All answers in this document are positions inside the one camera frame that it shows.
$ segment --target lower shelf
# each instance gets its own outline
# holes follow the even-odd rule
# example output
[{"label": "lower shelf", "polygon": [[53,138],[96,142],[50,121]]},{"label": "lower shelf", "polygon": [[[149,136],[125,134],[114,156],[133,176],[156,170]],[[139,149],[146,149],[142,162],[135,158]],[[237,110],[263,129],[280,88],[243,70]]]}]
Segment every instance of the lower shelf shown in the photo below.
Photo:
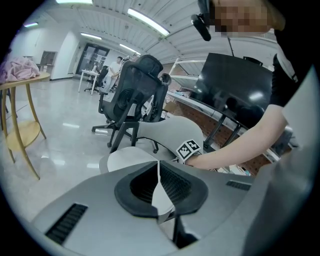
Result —
[{"label": "lower shelf", "polygon": [[[40,125],[36,121],[23,121],[18,124],[18,128],[22,144],[25,148],[34,142],[40,133]],[[14,130],[8,134],[6,137],[6,142],[10,150],[20,151],[16,132]]]}]

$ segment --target glass door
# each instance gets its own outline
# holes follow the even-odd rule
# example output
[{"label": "glass door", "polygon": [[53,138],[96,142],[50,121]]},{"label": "glass door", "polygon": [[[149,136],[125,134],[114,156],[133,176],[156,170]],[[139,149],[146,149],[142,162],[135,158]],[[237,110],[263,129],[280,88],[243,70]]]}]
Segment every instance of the glass door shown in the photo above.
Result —
[{"label": "glass door", "polygon": [[109,49],[97,44],[87,43],[81,55],[76,73],[81,75],[82,70],[92,70],[96,65],[99,70],[102,69]]}]

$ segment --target glossy floor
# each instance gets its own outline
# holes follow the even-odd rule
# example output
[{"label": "glossy floor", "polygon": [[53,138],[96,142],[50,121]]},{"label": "glossy floor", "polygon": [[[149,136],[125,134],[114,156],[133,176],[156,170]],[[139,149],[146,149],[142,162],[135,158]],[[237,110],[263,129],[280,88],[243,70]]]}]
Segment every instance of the glossy floor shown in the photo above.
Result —
[{"label": "glossy floor", "polygon": [[[39,181],[28,169],[20,152],[13,153],[16,163],[12,163],[1,133],[1,186],[16,214],[28,221],[77,184],[101,174],[99,161],[109,154],[107,142],[111,130],[107,133],[91,132],[92,126],[106,122],[105,116],[98,113],[99,94],[90,95],[83,89],[78,93],[78,86],[79,80],[73,79],[30,85],[34,107],[47,136],[44,139],[40,134],[26,149],[40,176]],[[10,112],[8,97],[6,105]],[[18,122],[33,119],[25,86],[16,89],[16,109]],[[11,114],[6,118],[10,131]],[[120,147],[128,146],[130,140],[125,136]],[[153,146],[147,139],[140,139],[136,146],[160,160],[168,158],[169,152],[163,147],[153,154]]]}]

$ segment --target pink cloth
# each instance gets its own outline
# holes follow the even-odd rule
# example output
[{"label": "pink cloth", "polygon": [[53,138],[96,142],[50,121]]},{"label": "pink cloth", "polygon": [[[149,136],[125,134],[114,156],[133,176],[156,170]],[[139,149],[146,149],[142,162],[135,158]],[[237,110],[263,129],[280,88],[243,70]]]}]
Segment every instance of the pink cloth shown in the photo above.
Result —
[{"label": "pink cloth", "polygon": [[37,65],[25,57],[15,57],[0,65],[0,85],[40,76]]}]

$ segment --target ceiling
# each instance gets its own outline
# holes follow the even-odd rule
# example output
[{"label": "ceiling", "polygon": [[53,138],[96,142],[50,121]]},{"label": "ceiling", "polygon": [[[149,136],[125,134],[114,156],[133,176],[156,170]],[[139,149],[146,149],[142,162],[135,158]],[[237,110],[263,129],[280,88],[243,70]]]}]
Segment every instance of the ceiling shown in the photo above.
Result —
[{"label": "ceiling", "polygon": [[[170,31],[163,36],[142,21],[127,14],[133,8]],[[150,54],[161,63],[181,60],[205,60],[208,53],[255,58],[265,67],[272,65],[276,40],[273,32],[256,37],[221,37],[210,29],[211,41],[206,42],[191,24],[191,15],[199,13],[197,0],[93,0],[87,4],[57,4],[48,0],[28,19],[28,22],[73,22],[77,32],[102,37],[94,40],[113,50],[129,54],[119,46],[126,45],[141,54]]]}]

